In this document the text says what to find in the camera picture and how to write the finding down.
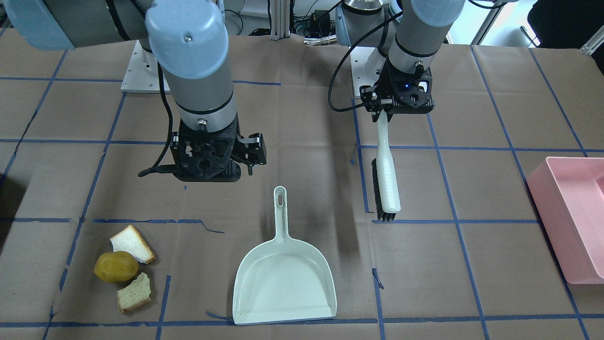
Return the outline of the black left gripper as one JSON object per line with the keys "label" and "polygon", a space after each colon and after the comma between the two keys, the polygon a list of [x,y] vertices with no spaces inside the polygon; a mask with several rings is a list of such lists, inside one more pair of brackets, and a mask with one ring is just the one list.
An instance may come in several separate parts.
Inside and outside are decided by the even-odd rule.
{"label": "black left gripper", "polygon": [[417,65],[412,73],[395,67],[390,60],[384,62],[379,79],[373,86],[360,86],[361,101],[365,109],[393,114],[427,114],[435,107],[431,95],[430,68]]}

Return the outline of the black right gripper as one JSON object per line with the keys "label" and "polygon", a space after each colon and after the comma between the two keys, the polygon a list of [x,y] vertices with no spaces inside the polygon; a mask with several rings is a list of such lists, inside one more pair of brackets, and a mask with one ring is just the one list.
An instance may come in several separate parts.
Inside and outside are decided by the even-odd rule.
{"label": "black right gripper", "polygon": [[266,164],[263,135],[244,138],[237,118],[214,133],[190,129],[181,122],[169,149],[175,162],[169,172],[185,182],[236,182],[242,173],[240,164],[248,168],[249,175],[254,166]]}

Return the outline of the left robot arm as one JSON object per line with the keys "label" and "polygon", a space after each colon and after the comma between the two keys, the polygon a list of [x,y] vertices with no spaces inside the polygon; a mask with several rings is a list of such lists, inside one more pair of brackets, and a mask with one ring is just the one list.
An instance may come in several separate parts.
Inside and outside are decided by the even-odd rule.
{"label": "left robot arm", "polygon": [[349,47],[354,94],[373,122],[434,109],[431,63],[459,17],[462,0],[344,0],[336,38]]}

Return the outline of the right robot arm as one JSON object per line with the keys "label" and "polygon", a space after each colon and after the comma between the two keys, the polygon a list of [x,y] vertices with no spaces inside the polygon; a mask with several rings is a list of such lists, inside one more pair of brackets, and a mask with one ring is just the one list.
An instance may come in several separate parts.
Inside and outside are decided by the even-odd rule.
{"label": "right robot arm", "polygon": [[122,90],[158,91],[168,137],[139,177],[235,182],[266,164],[261,133],[240,134],[222,0],[5,0],[13,27],[40,50],[134,41]]}

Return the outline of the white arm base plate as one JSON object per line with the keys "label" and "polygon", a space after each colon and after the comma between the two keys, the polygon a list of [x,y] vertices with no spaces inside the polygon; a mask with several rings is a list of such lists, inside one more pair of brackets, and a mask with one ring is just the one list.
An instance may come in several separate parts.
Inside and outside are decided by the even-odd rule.
{"label": "white arm base plate", "polygon": [[153,53],[136,41],[126,68],[121,91],[124,93],[159,94],[158,65]]}
{"label": "white arm base plate", "polygon": [[386,57],[380,54],[377,47],[358,46],[354,48],[350,54],[350,58],[353,94],[355,99],[360,99],[360,87],[362,85],[375,85],[379,80]]}

